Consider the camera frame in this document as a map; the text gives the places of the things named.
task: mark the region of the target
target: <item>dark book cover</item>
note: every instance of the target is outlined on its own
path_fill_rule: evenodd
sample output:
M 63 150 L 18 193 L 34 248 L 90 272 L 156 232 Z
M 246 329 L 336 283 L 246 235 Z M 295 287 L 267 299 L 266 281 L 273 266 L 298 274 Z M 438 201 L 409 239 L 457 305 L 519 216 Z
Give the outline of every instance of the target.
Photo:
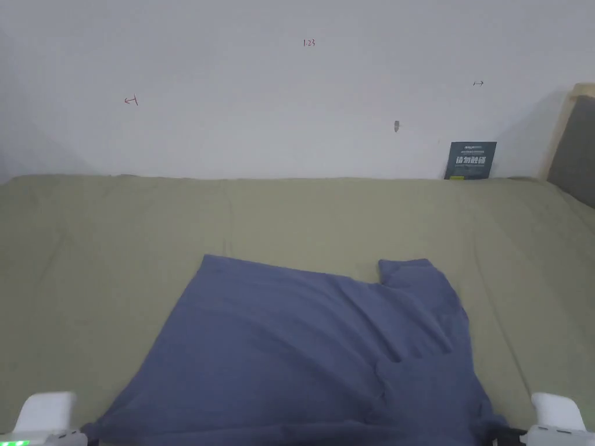
M 454 142 L 446 165 L 445 180 L 484 180 L 490 176 L 495 142 Z

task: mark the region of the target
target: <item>bed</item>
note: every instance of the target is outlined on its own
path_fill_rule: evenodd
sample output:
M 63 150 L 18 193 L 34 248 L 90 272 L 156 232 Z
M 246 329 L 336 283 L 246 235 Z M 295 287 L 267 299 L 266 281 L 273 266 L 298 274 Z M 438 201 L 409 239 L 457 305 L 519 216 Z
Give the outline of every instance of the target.
M 595 209 L 550 182 L 35 175 L 0 187 L 0 215 L 0 431 L 38 391 L 101 415 L 205 254 L 367 282 L 427 258 L 495 410 L 526 428 L 551 392 L 595 428 Z

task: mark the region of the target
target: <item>headboard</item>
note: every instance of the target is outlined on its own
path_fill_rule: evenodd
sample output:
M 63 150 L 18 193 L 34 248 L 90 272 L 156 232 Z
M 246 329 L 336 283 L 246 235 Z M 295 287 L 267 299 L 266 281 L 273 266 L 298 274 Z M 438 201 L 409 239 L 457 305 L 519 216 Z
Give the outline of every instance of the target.
M 568 95 L 540 177 L 595 208 L 595 84 Z

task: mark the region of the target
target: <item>blue cloth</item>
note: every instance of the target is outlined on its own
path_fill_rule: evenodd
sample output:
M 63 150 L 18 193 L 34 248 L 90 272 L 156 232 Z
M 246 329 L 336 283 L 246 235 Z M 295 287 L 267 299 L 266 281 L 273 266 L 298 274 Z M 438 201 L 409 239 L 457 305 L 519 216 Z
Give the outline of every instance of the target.
M 479 444 L 504 424 L 427 260 L 381 284 L 205 256 L 90 438 L 147 446 Z

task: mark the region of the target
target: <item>mattress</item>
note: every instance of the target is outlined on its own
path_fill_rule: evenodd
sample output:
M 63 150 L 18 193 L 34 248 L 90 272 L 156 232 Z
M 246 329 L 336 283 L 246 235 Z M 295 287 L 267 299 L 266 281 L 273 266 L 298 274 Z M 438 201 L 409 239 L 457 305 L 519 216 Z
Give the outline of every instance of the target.
M 204 254 L 377 282 L 427 258 L 469 315 L 494 409 L 572 397 L 595 428 L 595 210 L 534 180 L 18 177 L 0 186 L 0 431 L 25 398 L 103 413 Z

